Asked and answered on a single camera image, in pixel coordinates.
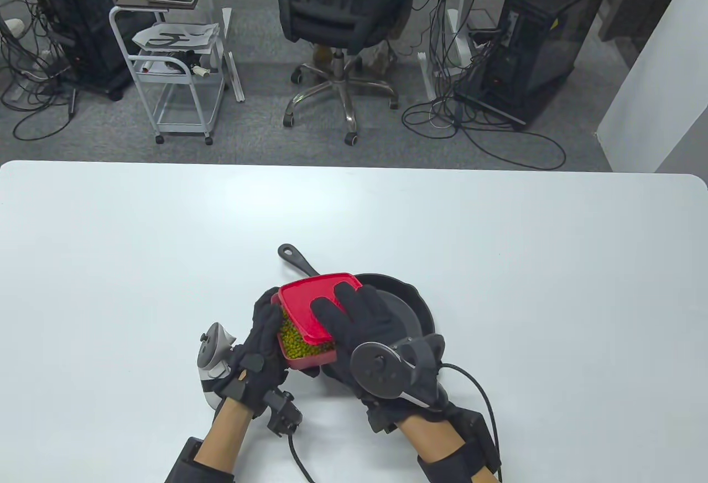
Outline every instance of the paper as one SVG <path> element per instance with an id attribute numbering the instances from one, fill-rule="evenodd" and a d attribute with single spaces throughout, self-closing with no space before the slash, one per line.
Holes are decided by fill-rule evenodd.
<path id="1" fill-rule="evenodd" d="M 219 34 L 219 24 L 158 23 L 139 31 L 133 42 L 146 51 L 210 53 Z"/>

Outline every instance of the chrome chair base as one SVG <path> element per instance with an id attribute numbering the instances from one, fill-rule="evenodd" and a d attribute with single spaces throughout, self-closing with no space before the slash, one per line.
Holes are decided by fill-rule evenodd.
<path id="1" fill-rule="evenodd" d="M 349 60 L 346 64 L 344 63 L 344 52 L 342 50 L 335 50 L 334 57 L 332 59 L 332 71 L 322 71 L 316 68 L 314 65 L 309 63 L 303 63 L 295 69 L 293 75 L 290 76 L 290 80 L 299 84 L 303 80 L 303 70 L 308 71 L 311 74 L 319 76 L 325 79 L 324 83 L 312 86 L 300 92 L 298 95 L 294 96 L 290 100 L 288 106 L 285 108 L 285 116 L 283 116 L 283 126 L 292 127 L 294 125 L 294 108 L 297 104 L 303 102 L 304 100 L 316 96 L 321 92 L 332 90 L 340 99 L 342 106 L 344 107 L 344 117 L 347 119 L 347 128 L 349 132 L 344 138 L 344 143 L 347 145 L 354 145 L 358 139 L 357 132 L 357 122 L 356 114 L 354 112 L 354 104 L 352 103 L 351 95 L 349 94 L 349 85 L 362 86 L 367 89 L 376 89 L 379 91 L 384 91 L 389 96 L 389 108 L 397 109 L 399 108 L 398 93 L 394 88 L 386 83 L 386 81 L 378 81 L 374 79 L 364 79 L 361 77 L 351 76 L 350 73 L 352 69 L 361 64 L 361 58 L 357 56 Z"/>

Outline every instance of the white pillar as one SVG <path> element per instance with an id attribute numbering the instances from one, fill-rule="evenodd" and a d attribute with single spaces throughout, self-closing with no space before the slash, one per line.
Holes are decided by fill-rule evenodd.
<path id="1" fill-rule="evenodd" d="M 708 0 L 672 0 L 600 122 L 597 139 L 614 171 L 657 172 L 690 131 L 708 134 L 708 120 L 697 123 L 707 108 Z M 706 162 L 708 137 L 691 142 L 705 144 Z M 699 154 L 680 153 L 686 161 Z M 699 173 L 698 164 L 678 162 L 675 154 L 669 169 Z"/>

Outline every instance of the computer case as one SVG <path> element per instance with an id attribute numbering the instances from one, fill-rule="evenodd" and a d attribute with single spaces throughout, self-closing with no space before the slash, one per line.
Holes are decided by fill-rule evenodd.
<path id="1" fill-rule="evenodd" d="M 526 124 L 573 71 L 602 0 L 505 0 L 501 38 L 463 98 Z"/>
<path id="2" fill-rule="evenodd" d="M 79 88 L 106 94 L 113 100 L 132 82 L 126 61 L 108 22 L 116 0 L 37 0 L 48 19 L 48 35 L 61 45 L 71 71 L 66 77 Z M 119 29 L 126 41 L 149 28 L 148 13 L 122 13 Z M 126 42 L 137 52 L 137 46 Z"/>

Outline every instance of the human hand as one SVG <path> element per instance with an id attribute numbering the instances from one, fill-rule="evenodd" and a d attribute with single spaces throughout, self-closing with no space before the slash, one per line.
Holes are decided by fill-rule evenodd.
<path id="1" fill-rule="evenodd" d="M 407 336 L 402 321 L 391 313 L 374 286 L 365 285 L 354 290 L 349 284 L 341 283 L 334 288 L 334 294 L 345 311 L 337 308 L 325 298 L 315 299 L 311 308 L 317 320 L 334 338 L 337 361 L 322 370 L 352 389 L 369 409 L 369 421 L 381 423 L 382 428 L 402 422 L 414 414 L 427 420 L 441 420 L 440 414 L 417 406 L 403 399 L 379 399 L 364 391 L 351 372 L 351 356 L 354 349 L 368 341 L 391 346 Z"/>
<path id="2" fill-rule="evenodd" d="M 256 417 L 266 409 L 263 402 L 266 393 L 285 382 L 288 376 L 285 359 L 278 346 L 283 311 L 280 306 L 270 303 L 277 292 L 278 288 L 271 288 L 256 301 L 251 333 L 243 344 L 233 347 L 228 360 L 231 372 L 214 389 L 220 397 L 231 396 L 230 392 L 225 393 L 227 387 L 232 380 L 242 380 L 238 401 L 252 410 Z"/>

